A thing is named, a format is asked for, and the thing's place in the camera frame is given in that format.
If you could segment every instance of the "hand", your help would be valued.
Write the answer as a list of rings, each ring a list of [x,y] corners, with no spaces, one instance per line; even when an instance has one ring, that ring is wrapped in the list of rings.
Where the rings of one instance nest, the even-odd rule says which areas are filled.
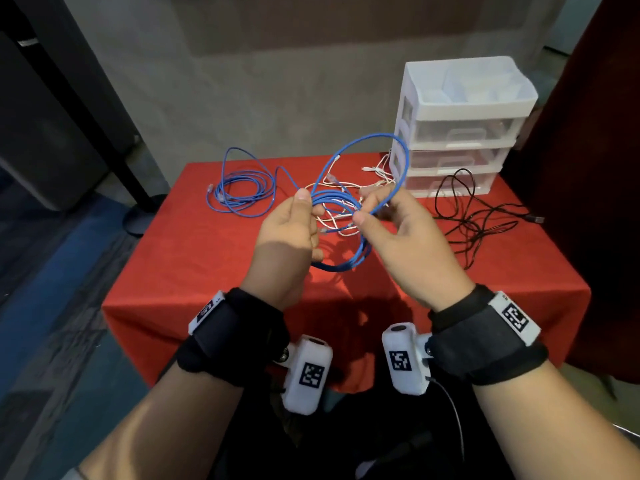
[[[300,189],[277,206],[262,223],[249,271],[240,288],[265,303],[284,310],[302,297],[311,261],[322,261],[317,248],[315,216],[322,205],[311,205],[311,194]]]
[[[391,193],[393,185],[364,187],[362,210],[353,222],[380,255],[391,277],[407,295],[436,312],[459,302],[475,284],[458,263],[427,209],[400,188],[378,217],[396,226],[390,233],[369,212]]]

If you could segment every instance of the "coiled blue cable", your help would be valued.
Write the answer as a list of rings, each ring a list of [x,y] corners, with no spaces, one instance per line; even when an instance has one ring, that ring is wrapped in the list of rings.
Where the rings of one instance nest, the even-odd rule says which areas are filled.
[[[336,158],[338,158],[339,155],[344,153],[348,148],[352,147],[354,144],[357,144],[357,143],[359,143],[361,141],[364,141],[366,139],[379,138],[379,137],[395,139],[400,144],[400,146],[402,146],[402,149],[404,151],[405,162],[404,162],[404,168],[403,168],[402,175],[400,175],[400,178],[396,182],[396,188],[394,188],[392,190],[392,192],[388,195],[388,197],[386,199],[384,199],[384,201],[380,202],[380,204],[378,204],[378,206],[375,209],[373,209],[371,211],[371,213],[375,214],[377,211],[379,211],[382,207],[384,207],[393,198],[393,196],[398,191],[398,188],[400,188],[402,186],[402,184],[404,184],[404,180],[406,179],[406,172],[407,172],[407,170],[409,168],[409,149],[407,148],[407,146],[404,143],[404,141],[402,141],[402,139],[400,139],[399,137],[397,137],[394,134],[391,134],[391,133],[373,133],[373,134],[369,134],[369,135],[363,136],[361,138],[357,138],[357,139],[353,140],[352,142],[346,144],[340,150],[335,152],[333,154],[333,156],[329,159],[329,161],[327,161],[326,165],[322,169],[322,172],[320,172],[320,175],[318,176],[318,178],[316,180],[316,183],[314,184],[314,186],[311,188],[311,191],[310,191],[311,200],[313,202],[313,205],[317,205],[319,203],[331,203],[331,204],[337,205],[338,207],[343,208],[345,212],[353,214],[354,210],[352,208],[348,207],[347,205],[343,204],[343,201],[347,201],[350,204],[352,204],[356,209],[361,209],[362,206],[360,205],[360,202],[358,202],[358,199],[356,197],[354,197],[353,195],[351,195],[350,192],[348,192],[348,191],[341,192],[340,190],[334,190],[334,189],[317,190],[317,186],[320,184],[320,181],[322,181],[322,179],[324,177],[324,174],[325,174],[325,172],[327,172],[327,170],[331,166],[331,163]],[[232,150],[238,150],[240,152],[243,152],[243,153],[249,155],[252,159],[256,160],[260,164],[260,166],[264,169],[264,171],[260,171],[260,170],[238,170],[238,171],[233,171],[233,172],[229,173],[228,175],[225,175],[225,164],[227,163],[228,154]],[[206,195],[207,205],[212,210],[215,210],[216,212],[222,212],[222,213],[225,213],[225,214],[233,212],[234,214],[236,214],[238,216],[241,216],[241,217],[260,217],[260,216],[263,216],[268,211],[270,211],[270,209],[273,207],[273,203],[275,202],[275,199],[276,199],[276,179],[278,177],[278,171],[279,170],[282,170],[287,175],[287,177],[289,177],[291,183],[293,184],[293,186],[296,189],[300,188],[295,183],[295,181],[293,180],[293,178],[291,177],[289,172],[284,167],[277,166],[276,167],[276,171],[274,172],[274,174],[272,174],[267,169],[267,167],[265,167],[262,164],[262,162],[260,160],[258,160],[258,158],[253,156],[251,153],[247,152],[246,150],[243,150],[242,148],[238,148],[237,146],[232,146],[231,148],[229,148],[227,150],[227,152],[225,153],[225,156],[224,156],[224,158],[222,160],[222,174],[221,174],[221,177],[220,177],[220,183],[218,185],[216,185],[215,187],[210,185],[209,189],[207,190],[207,195]],[[227,188],[228,185],[230,185],[230,184],[232,184],[234,182],[251,182],[252,184],[255,184],[256,192],[254,192],[252,194],[249,194],[249,195],[242,195],[242,196],[230,195],[227,192],[226,188]],[[221,205],[224,205],[226,207],[226,209],[216,209],[215,207],[213,207],[211,202],[209,201],[209,196],[211,194],[213,194],[215,199]],[[262,212],[260,212],[258,214],[245,214],[245,213],[242,212],[243,210],[248,209],[249,207],[251,207],[257,201],[263,200],[263,199],[268,198],[268,197],[271,197],[271,202],[269,202],[269,206],[265,210],[263,210]],[[346,225],[346,226],[340,227],[338,229],[326,229],[326,232],[327,233],[329,233],[329,232],[338,232],[338,231],[341,231],[341,230],[345,230],[348,227],[349,226]],[[325,263],[322,263],[322,262],[315,262],[315,263],[312,263],[312,265],[315,266],[316,268],[324,269],[325,271],[332,271],[334,273],[339,273],[341,271],[348,271],[350,269],[353,269],[354,267],[356,267],[360,263],[362,263],[362,261],[364,261],[364,259],[369,255],[370,252],[371,252],[371,244],[364,238],[364,236],[362,234],[360,234],[360,245],[359,245],[358,249],[356,250],[355,254],[350,259],[345,261],[344,263],[338,264],[336,266],[332,266],[330,264],[325,264]]]

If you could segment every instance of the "stand base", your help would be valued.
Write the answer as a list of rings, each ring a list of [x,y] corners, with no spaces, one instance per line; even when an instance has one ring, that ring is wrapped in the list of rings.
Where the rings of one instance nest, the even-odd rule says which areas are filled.
[[[134,237],[142,237],[147,231],[149,224],[151,224],[151,221],[156,217],[156,212],[160,209],[165,198],[166,194],[154,195],[151,197],[151,200],[156,204],[156,209],[153,212],[145,212],[140,209],[138,204],[135,204],[124,215],[124,219],[122,220],[122,227],[124,230]]]

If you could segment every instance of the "cable connector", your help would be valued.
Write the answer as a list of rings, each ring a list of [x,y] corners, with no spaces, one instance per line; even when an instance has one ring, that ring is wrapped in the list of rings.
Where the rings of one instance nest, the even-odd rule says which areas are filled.
[[[524,220],[527,222],[533,222],[535,224],[544,224],[545,218],[540,216],[534,216],[533,214],[527,214],[524,216]]]

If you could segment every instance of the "red cloth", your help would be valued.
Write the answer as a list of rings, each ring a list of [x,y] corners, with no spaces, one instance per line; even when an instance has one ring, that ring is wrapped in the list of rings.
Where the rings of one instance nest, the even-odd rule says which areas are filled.
[[[333,173],[343,181],[371,184],[376,177],[361,167],[374,166],[379,158],[378,153],[345,155]],[[283,165],[298,185],[307,185],[327,160],[300,157],[263,163],[271,171]],[[233,161],[226,170],[256,167],[251,161]],[[205,192],[220,181],[220,170],[219,162],[185,167],[102,306],[114,336],[149,385],[187,336],[190,320],[218,290],[238,286],[250,264],[262,218],[208,208]],[[284,177],[278,183],[282,188],[276,204],[295,190]],[[244,183],[231,189],[235,195],[252,191]],[[494,205],[517,202],[500,177],[485,200]],[[425,204],[431,207],[433,199]],[[261,202],[250,210],[266,205]],[[321,239],[321,247],[327,261],[336,263],[348,258],[358,242],[358,237],[332,233]],[[552,361],[564,361],[589,302],[589,288],[542,227],[523,221],[514,230],[485,238],[469,275],[514,299],[542,327]],[[427,310],[398,289],[375,253],[347,273],[312,267],[302,301],[286,311],[285,320],[292,340],[306,333],[332,346],[336,373],[331,386],[341,392],[372,386],[374,354],[390,324],[413,320],[421,333],[430,329]]]

